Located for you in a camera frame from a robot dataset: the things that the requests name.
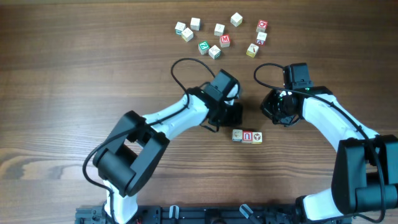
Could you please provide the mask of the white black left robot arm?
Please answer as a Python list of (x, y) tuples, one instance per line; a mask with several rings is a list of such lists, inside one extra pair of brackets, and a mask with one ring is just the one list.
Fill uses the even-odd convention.
[(88, 159), (106, 189), (105, 212), (112, 223), (127, 223), (138, 211), (137, 195), (146, 185), (170, 141), (208, 121), (217, 128), (241, 122), (242, 106), (235, 100), (240, 87), (189, 88), (169, 107), (144, 116), (126, 113)]

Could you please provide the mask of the soccer ball yellow block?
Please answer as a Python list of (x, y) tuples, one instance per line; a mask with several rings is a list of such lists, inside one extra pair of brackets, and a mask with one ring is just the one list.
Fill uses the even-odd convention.
[(253, 144), (261, 144), (262, 143), (262, 133), (261, 132), (253, 132), (252, 133), (252, 143)]

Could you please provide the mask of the red letter U block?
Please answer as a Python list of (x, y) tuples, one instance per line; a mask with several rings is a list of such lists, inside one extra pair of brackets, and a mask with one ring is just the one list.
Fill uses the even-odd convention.
[(252, 131), (243, 131), (243, 135), (242, 135), (242, 142), (243, 143), (252, 143), (252, 139), (253, 139), (253, 133)]

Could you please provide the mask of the blue letter H block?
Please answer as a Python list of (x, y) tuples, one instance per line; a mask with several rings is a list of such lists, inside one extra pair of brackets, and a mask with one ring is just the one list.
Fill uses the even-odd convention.
[(243, 130), (242, 129), (234, 129), (232, 131), (232, 141), (241, 142), (243, 140)]

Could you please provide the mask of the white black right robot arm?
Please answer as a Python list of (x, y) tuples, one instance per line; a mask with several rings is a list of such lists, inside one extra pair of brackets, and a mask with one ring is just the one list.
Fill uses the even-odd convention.
[(381, 136), (362, 125), (324, 86), (274, 88), (261, 110), (274, 124), (307, 121), (336, 151), (330, 188), (297, 199), (300, 222), (363, 217), (375, 211), (381, 222), (386, 210), (397, 208), (397, 137)]

